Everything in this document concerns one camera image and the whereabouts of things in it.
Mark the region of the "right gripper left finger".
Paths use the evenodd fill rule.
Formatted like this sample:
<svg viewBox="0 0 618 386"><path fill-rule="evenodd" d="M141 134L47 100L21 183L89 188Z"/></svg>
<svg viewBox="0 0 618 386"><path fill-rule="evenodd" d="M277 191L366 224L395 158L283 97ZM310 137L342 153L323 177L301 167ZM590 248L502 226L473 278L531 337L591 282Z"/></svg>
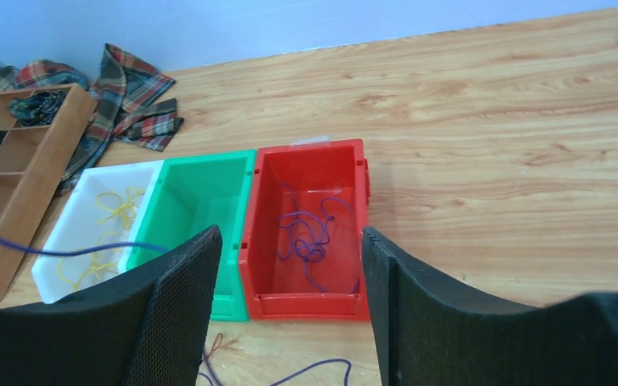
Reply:
<svg viewBox="0 0 618 386"><path fill-rule="evenodd" d="M222 252L217 226L58 302L0 309L0 385L193 385Z"/></svg>

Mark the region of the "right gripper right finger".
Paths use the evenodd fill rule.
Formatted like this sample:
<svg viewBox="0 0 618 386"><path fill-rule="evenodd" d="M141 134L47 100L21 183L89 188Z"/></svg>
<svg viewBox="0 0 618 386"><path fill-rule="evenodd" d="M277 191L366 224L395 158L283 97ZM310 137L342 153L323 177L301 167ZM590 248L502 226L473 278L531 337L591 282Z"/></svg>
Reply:
<svg viewBox="0 0 618 386"><path fill-rule="evenodd" d="M384 385L618 385L618 292L545 308L487 294L362 236Z"/></svg>

